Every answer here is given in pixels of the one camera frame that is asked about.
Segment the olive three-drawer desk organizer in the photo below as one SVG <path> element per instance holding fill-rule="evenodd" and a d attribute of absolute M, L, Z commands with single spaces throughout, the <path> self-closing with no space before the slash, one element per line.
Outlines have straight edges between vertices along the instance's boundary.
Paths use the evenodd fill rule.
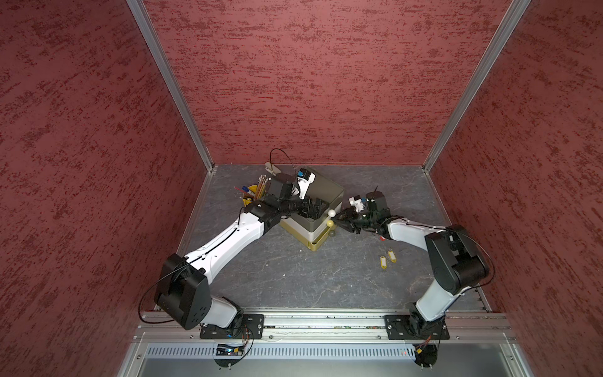
<path fill-rule="evenodd" d="M 298 172 L 301 188 L 306 190 L 298 214 L 284 218 L 280 226 L 311 251 L 317 251 L 334 232 L 331 221 L 341 210 L 344 188 L 311 167 Z"/>

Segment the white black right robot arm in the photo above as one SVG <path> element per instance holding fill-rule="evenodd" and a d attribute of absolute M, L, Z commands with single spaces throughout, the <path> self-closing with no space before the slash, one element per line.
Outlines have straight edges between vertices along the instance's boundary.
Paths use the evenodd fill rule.
<path fill-rule="evenodd" d="M 330 210 L 328 216 L 348 232 L 373 232 L 428 254 L 434 281 L 410 311 L 409 324 L 415 333 L 443 319 L 464 292 L 490 275 L 485 254 L 462 226 L 430 226 L 393 215 L 380 191 L 352 197 L 347 208 Z"/>

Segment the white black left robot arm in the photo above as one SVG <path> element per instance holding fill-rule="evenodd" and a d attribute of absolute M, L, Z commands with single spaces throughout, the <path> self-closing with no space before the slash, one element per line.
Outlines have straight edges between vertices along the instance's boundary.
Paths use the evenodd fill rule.
<path fill-rule="evenodd" d="M 198 325 L 237 328 L 242 309 L 217 298 L 210 286 L 218 274 L 249 244 L 267 234 L 284 217 L 318 220 L 328 203 L 312 198 L 309 188 L 316 173 L 302 168 L 295 176 L 279 173 L 268 180 L 265 193 L 242 207 L 234 223 L 204 246 L 164 262 L 154 301 L 185 330 Z"/>

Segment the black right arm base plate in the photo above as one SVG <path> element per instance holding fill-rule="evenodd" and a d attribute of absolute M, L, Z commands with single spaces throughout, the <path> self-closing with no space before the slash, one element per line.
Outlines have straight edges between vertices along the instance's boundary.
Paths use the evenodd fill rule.
<path fill-rule="evenodd" d="M 383 317 L 389 340 L 423 341 L 449 340 L 450 335 L 445 317 L 425 321 L 419 315 L 386 315 Z"/>

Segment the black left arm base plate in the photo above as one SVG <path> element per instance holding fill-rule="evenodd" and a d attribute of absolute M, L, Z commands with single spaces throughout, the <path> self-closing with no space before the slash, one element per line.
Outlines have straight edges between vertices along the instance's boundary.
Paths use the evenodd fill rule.
<path fill-rule="evenodd" d="M 201 339 L 261 339 L 265 316 L 262 314 L 239 314 L 226 328 L 216 325 L 203 325 L 199 334 Z"/>

